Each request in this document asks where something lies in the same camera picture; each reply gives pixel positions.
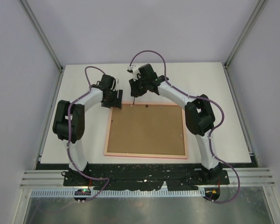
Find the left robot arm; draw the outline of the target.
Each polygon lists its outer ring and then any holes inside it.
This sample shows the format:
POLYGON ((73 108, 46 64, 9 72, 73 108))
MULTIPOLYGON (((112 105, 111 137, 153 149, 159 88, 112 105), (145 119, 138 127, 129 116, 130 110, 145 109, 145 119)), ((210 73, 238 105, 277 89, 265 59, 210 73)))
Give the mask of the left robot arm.
POLYGON ((72 100, 60 100, 57 104, 53 122, 53 133, 64 142, 69 158, 69 171, 79 185, 90 182, 108 181, 109 178, 91 177, 87 170, 88 161, 84 155, 82 137, 85 131, 85 113, 96 104, 106 108, 122 107, 123 90, 116 90, 114 77, 104 74, 100 81, 89 86, 80 97, 72 100))

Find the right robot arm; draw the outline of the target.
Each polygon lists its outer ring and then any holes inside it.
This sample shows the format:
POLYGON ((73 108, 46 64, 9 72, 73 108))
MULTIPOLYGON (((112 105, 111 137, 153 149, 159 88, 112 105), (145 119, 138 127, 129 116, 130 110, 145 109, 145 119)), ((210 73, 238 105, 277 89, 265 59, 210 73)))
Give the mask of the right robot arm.
POLYGON ((218 180, 223 168, 216 158, 217 152, 211 133, 215 115, 208 97, 189 96, 170 84, 164 75, 157 76, 150 64, 130 65, 127 71, 133 74, 133 78, 129 80, 132 97, 137 98, 150 91, 171 100, 184 110, 186 127, 195 135, 201 154, 201 177, 207 184, 218 180))

